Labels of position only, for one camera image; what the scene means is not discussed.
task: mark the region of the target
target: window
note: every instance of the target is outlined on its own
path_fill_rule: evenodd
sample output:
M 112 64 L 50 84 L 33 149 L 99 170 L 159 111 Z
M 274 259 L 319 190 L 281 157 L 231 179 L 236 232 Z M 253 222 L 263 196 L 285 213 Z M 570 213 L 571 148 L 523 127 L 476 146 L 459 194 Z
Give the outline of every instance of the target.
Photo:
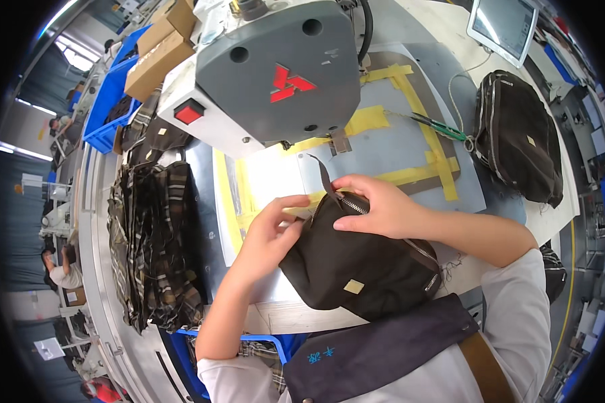
M 84 72 L 91 69 L 94 62 L 98 60 L 98 55 L 65 36 L 59 35 L 55 43 L 58 49 L 65 55 L 67 61 L 72 66 Z

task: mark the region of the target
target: black hose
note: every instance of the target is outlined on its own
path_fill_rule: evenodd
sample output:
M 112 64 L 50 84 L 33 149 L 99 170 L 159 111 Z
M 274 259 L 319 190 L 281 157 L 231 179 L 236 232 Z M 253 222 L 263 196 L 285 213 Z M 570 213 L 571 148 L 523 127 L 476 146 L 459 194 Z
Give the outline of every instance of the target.
M 372 25 L 374 24 L 372 20 L 372 10 L 370 9 L 368 0 L 361 0 L 361 6 L 363 7 L 363 14 L 365 15 L 365 35 L 363 36 L 363 45 L 361 45 L 361 50 L 359 51 L 359 66 L 361 66 L 365 55 L 368 53 L 368 49 L 370 49 L 373 31 Z

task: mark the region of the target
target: worker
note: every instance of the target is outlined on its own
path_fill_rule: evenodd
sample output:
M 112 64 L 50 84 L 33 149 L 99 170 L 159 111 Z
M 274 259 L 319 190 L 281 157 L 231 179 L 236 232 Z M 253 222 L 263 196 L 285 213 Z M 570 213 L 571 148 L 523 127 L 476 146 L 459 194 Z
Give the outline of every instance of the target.
M 72 126 L 72 123 L 74 123 L 72 118 L 65 115 L 49 120 L 49 128 L 56 132 L 56 135 L 59 135 L 65 133 Z
M 332 187 L 351 188 L 370 201 L 369 214 L 342 217 L 334 222 L 335 230 L 441 242 L 494 266 L 481 277 L 488 305 L 482 335 L 455 295 L 426 302 L 415 310 L 440 300 L 459 304 L 467 316 L 466 323 L 474 327 L 471 336 L 482 343 L 487 358 L 497 368 L 494 375 L 500 375 L 506 385 L 509 398 L 500 400 L 534 402 L 545 381 L 551 345 L 545 271 L 531 232 L 502 217 L 433 211 L 413 202 L 393 184 L 363 175 L 341 177 Z M 426 356 L 443 339 L 443 332 L 435 331 L 444 327 L 443 322 L 438 322 L 440 327 L 427 328 L 411 343 L 396 345 L 388 339 L 400 334 L 398 329 L 379 331 L 376 337 L 363 341 L 355 339 L 359 329 L 385 326 L 387 318 L 309 338 L 284 366 L 288 386 L 280 396 L 262 361 L 236 357 L 251 288 L 278 266 L 303 227 L 300 220 L 282 209 L 309 203 L 307 196 L 297 195 L 277 198 L 267 205 L 251 223 L 235 262 L 218 288 L 195 342 L 198 377 L 212 402 L 311 403 L 313 399 L 307 398 L 306 392 L 322 391 L 326 401 L 482 403 L 481 390 L 500 382 L 489 379 L 491 385 L 479 386 L 482 383 L 477 382 L 459 342 Z M 290 223 L 284 230 L 282 221 Z M 432 315 L 429 320 L 439 321 L 440 317 Z M 313 346 L 315 339 L 332 343 L 327 351 L 323 343 L 320 354 L 307 356 L 310 349 L 305 351 L 306 344 Z M 410 369 L 401 371 L 399 366 Z
M 121 389 L 124 396 L 128 399 L 128 395 L 125 389 Z M 88 399 L 97 398 L 105 403 L 118 402 L 121 399 L 121 395 L 117 392 L 112 381 L 104 376 L 90 379 L 81 384 L 81 393 Z
M 68 258 L 67 247 L 63 246 L 60 251 L 63 256 L 63 265 L 56 265 L 55 256 L 51 253 L 51 250 L 45 249 L 40 254 L 42 262 L 45 265 L 45 269 L 49 271 L 49 278 L 51 278 L 57 285 L 66 288 L 74 289 L 83 285 L 83 276 L 78 268 L 76 262 L 70 263 Z

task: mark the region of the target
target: red logo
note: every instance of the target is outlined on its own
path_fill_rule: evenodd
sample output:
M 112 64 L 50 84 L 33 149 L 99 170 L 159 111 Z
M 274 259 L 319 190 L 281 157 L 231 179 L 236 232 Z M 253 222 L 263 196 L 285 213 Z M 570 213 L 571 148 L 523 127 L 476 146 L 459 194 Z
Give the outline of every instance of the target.
M 308 91 L 316 88 L 315 85 L 301 76 L 289 78 L 289 69 L 280 64 L 275 65 L 274 87 L 278 89 L 271 92 L 271 103 L 291 97 L 296 88 L 300 91 Z

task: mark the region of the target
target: hand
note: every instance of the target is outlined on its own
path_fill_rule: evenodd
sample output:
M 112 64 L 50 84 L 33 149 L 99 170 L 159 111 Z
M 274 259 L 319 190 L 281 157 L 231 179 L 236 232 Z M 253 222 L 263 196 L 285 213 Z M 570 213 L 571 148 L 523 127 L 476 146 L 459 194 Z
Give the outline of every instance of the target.
M 365 175 L 346 175 L 331 183 L 334 189 L 351 188 L 370 201 L 370 213 L 348 215 L 334 222 L 339 231 L 368 232 L 388 238 L 428 237 L 435 211 L 420 206 L 392 183 Z
M 282 209 L 307 207 L 309 203 L 307 195 L 276 198 L 269 203 L 253 219 L 230 272 L 253 283 L 275 270 L 303 229 L 302 221 L 296 221 L 295 215 L 284 213 Z M 282 222 L 290 225 L 280 226 Z

